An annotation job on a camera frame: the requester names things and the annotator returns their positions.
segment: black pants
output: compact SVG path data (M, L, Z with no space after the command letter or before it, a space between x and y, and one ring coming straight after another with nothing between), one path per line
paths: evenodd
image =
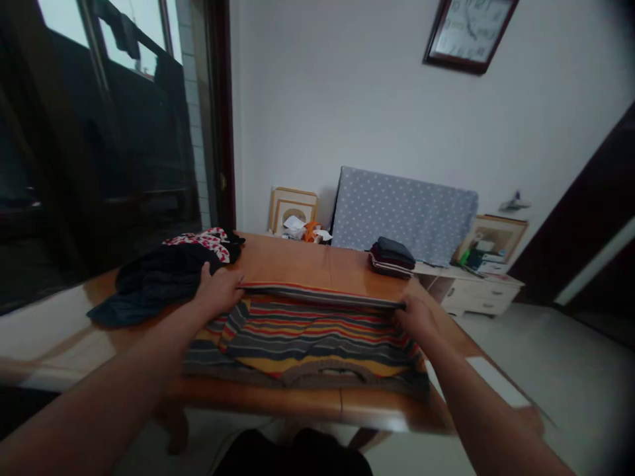
M214 476L238 475L372 476L372 472L361 453L305 428L290 447L270 442L258 430L242 432L214 472Z

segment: striped sweater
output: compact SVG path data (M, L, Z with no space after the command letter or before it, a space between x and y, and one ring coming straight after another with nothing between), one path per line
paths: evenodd
M295 284L244 288L231 312L198 333L186 373L273 387L427 394L421 350L391 319L403 303Z

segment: hand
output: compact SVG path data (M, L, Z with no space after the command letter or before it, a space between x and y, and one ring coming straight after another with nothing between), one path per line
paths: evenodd
M408 335L421 345L420 340L427 337L437 337L437 323L430 309L419 298L407 294L404 299L405 311L395 311L395 320L408 333Z
M236 289L245 278L240 270L217 270L210 276L210 264L205 262L200 270L200 284L192 304L204 322L228 312L243 297L244 290Z

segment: white dresser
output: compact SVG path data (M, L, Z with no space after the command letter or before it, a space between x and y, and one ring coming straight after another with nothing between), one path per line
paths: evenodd
M455 266L435 268L418 262L413 271L441 307L455 316L464 312L500 315L524 286L510 276L479 278Z

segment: wooden table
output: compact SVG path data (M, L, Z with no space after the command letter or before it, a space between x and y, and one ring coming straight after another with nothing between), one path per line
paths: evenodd
M411 292L427 303L440 332L461 354L483 356L493 364L415 278L408 282L373 273L366 253L250 233L240 235L247 242L238 262L230 268L242 269L246 282L293 282L394 300ZM86 311L114 293L115 277L113 270L0 318L0 383L63 391L130 347L170 312L166 309L157 319L115 331L92 325ZM430 404L422 405L383 390L269 389L209 377L179 377L157 411L160 421L172 432L172 452L182 450L187 443L187 422L179 411L182 406L327 420L375 430L453 429L447 408L434 389ZM517 412L542 433L535 407Z

